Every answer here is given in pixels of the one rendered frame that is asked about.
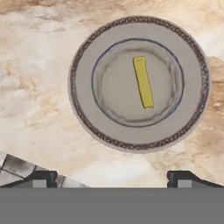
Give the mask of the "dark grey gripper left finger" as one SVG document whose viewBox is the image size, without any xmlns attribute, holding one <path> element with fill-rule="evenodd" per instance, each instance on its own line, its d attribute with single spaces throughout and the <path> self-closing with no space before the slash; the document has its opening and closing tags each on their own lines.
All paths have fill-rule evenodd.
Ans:
<svg viewBox="0 0 224 224">
<path fill-rule="evenodd" d="M 56 171 L 34 171 L 26 178 L 9 183 L 3 187 L 56 188 L 58 186 L 56 182 L 57 177 L 58 173 Z"/>
</svg>

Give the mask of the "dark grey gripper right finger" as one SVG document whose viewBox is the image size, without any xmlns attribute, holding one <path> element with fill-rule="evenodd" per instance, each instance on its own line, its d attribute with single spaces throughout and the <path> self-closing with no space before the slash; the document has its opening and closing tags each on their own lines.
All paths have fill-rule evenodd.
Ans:
<svg viewBox="0 0 224 224">
<path fill-rule="evenodd" d="M 167 187 L 168 188 L 206 188 L 218 187 L 224 188 L 224 185 L 219 185 L 197 177 L 191 171 L 168 171 L 167 172 Z"/>
</svg>

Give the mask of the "yellow butter stick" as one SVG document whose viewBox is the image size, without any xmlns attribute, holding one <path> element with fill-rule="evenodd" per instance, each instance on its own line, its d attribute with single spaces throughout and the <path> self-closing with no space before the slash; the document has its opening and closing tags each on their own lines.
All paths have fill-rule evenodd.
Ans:
<svg viewBox="0 0 224 224">
<path fill-rule="evenodd" d="M 135 57 L 133 59 L 133 67 L 143 107 L 145 109 L 152 109 L 154 107 L 154 101 L 146 66 L 146 58 L 144 56 Z"/>
</svg>

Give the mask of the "grey plate with patterned rim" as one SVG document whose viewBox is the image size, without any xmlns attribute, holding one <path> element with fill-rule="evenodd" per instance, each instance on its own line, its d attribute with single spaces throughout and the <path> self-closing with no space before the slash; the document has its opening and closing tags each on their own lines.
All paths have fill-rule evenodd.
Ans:
<svg viewBox="0 0 224 224">
<path fill-rule="evenodd" d="M 144 108 L 133 67 L 144 56 L 154 107 Z M 157 17 L 123 17 L 80 46 L 69 74 L 69 96 L 82 126 L 121 151 L 157 151 L 186 137 L 209 99 L 210 73 L 197 42 Z"/>
</svg>

